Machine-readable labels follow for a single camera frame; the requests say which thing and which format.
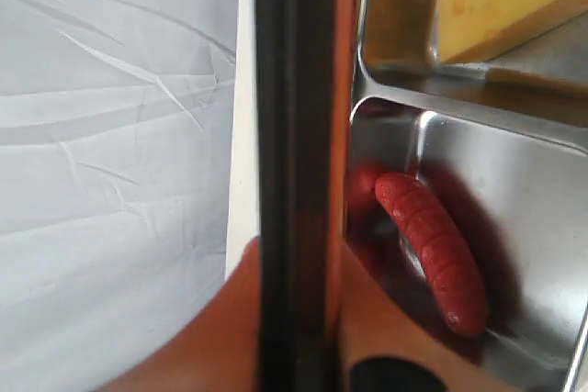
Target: wrinkled white sheet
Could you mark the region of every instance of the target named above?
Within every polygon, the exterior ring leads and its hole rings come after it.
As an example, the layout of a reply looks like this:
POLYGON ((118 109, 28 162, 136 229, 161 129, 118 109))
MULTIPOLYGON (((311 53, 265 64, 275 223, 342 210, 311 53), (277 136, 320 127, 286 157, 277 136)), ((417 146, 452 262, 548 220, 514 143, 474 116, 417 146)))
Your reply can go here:
POLYGON ((85 391, 223 280, 237 0, 0 0, 0 390, 85 391))

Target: cheese wedge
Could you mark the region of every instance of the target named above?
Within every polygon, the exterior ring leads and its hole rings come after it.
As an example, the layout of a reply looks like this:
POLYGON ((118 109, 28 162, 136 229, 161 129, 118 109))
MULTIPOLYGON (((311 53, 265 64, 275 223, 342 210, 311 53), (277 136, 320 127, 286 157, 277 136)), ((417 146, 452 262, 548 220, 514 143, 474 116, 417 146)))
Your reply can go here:
POLYGON ((588 0, 438 0, 439 61, 485 62, 586 10, 588 0))

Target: stainless steel tray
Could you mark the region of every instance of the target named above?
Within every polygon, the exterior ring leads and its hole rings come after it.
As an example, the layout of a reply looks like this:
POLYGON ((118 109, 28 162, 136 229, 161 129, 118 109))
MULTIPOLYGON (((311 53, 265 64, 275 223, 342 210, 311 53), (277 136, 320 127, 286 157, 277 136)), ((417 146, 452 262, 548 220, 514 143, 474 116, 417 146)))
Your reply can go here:
POLYGON ((431 64, 426 48, 416 50, 425 37, 396 60, 378 62, 377 50, 364 52, 369 3, 362 0, 360 8, 350 162, 381 159, 430 185, 481 266, 492 324, 476 341, 451 335, 410 259, 395 269, 390 295, 439 340, 511 384, 574 390, 582 383, 588 301, 588 100, 582 99, 588 51, 573 42, 588 36, 588 16, 565 25, 573 50, 543 63, 546 81, 511 75, 494 82, 488 72, 507 60, 512 73, 537 73, 538 64, 525 62, 525 54, 553 36, 482 68, 431 64), (566 61, 578 67, 577 75, 566 61), (573 90, 560 87, 559 73, 570 76, 564 80, 573 80, 573 90))

